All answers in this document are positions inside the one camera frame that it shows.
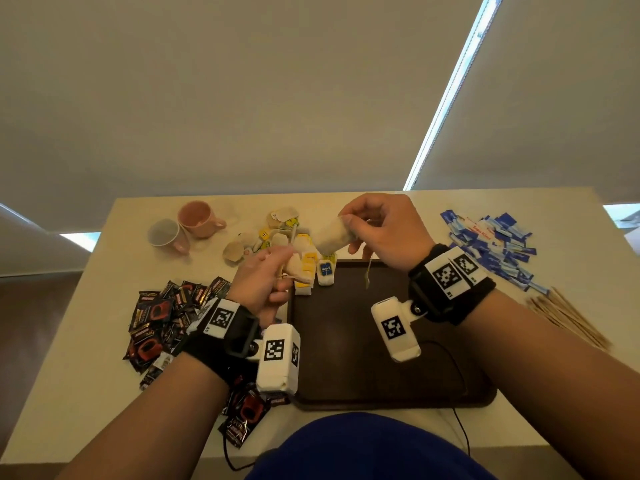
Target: hand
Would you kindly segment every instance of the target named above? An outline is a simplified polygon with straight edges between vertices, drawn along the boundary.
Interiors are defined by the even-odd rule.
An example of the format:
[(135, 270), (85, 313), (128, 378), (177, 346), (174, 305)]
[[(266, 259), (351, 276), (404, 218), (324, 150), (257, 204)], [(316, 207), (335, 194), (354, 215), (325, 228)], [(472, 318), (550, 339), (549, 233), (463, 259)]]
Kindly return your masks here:
[(278, 279), (280, 266), (293, 256), (292, 246), (274, 246), (245, 259), (236, 272), (227, 299), (245, 306), (260, 318), (260, 327), (273, 323), (276, 312), (289, 300), (293, 279)]
[(406, 273), (435, 245), (407, 195), (363, 194), (338, 215), (358, 237), (349, 245), (349, 254), (356, 254), (364, 242), (363, 259), (376, 253), (387, 265)]

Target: bundle of wooden sticks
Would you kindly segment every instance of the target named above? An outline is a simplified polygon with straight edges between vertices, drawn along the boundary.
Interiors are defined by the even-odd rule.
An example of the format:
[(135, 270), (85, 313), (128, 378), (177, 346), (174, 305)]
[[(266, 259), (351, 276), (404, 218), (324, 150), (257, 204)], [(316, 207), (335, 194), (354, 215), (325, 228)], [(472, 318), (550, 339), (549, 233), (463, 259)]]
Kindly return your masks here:
[(611, 348), (611, 342), (555, 288), (551, 288), (548, 297), (529, 298), (527, 306), (549, 322), (575, 333), (591, 345), (604, 351)]

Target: table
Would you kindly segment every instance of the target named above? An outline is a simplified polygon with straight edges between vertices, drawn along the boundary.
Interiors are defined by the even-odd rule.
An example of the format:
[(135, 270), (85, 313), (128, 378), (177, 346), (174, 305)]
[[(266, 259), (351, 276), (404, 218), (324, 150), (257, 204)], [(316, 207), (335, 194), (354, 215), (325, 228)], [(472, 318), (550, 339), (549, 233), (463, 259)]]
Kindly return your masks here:
[[(318, 228), (359, 193), (269, 194), (201, 197), (226, 230), (192, 243), (188, 257), (171, 256), (146, 242), (155, 221), (174, 218), (193, 197), (118, 199), (89, 259), (35, 385), (0, 463), (68, 462), (140, 391), (140, 377), (121, 358), (131, 312), (144, 289), (167, 280), (208, 283), (231, 280), (222, 249), (236, 234), (258, 229), (267, 213), (284, 205), (300, 211), (303, 225)], [(640, 371), (640, 266), (633, 250), (588, 188), (416, 191), (409, 193), (436, 241), (449, 242), (440, 218), (454, 209), (471, 218), (511, 213), (533, 231), (539, 250), (527, 268), (536, 281), (556, 286), (613, 343), (612, 354)], [(346, 258), (341, 250), (339, 258)], [(498, 288), (523, 301), (526, 294), (496, 277)], [(286, 316), (285, 310), (279, 316)], [(460, 447), (464, 437), (450, 410), (377, 411), (442, 436)], [(255, 457), (276, 447), (303, 425), (330, 413), (294, 406), (272, 409), (242, 450)], [(544, 445), (544, 439), (498, 393), (486, 408), (459, 410), (472, 448)], [(222, 440), (213, 430), (203, 458), (220, 458)]]

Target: pink mug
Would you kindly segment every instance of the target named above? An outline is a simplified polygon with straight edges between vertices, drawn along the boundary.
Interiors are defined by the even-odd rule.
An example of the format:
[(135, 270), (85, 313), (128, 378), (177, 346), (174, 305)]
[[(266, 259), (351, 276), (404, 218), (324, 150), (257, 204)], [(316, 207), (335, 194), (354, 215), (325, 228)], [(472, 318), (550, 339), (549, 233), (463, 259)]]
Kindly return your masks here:
[(201, 200), (184, 204), (178, 212), (178, 222), (194, 236), (203, 238), (227, 227), (224, 220), (215, 216), (209, 204)]
[(155, 248), (174, 249), (180, 254), (189, 254), (189, 238), (176, 221), (162, 219), (147, 232), (147, 240)]

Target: person's left hand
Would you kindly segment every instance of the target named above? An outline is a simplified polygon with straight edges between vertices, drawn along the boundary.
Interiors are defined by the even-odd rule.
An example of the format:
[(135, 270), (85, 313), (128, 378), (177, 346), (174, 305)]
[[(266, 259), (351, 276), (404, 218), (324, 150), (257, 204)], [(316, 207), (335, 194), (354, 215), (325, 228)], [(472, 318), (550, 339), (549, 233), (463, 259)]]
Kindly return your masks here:
[(245, 306), (260, 318), (260, 327), (273, 323), (276, 312), (289, 300), (292, 278), (278, 279), (280, 266), (293, 256), (293, 246), (274, 246), (244, 260), (236, 272), (227, 299)]

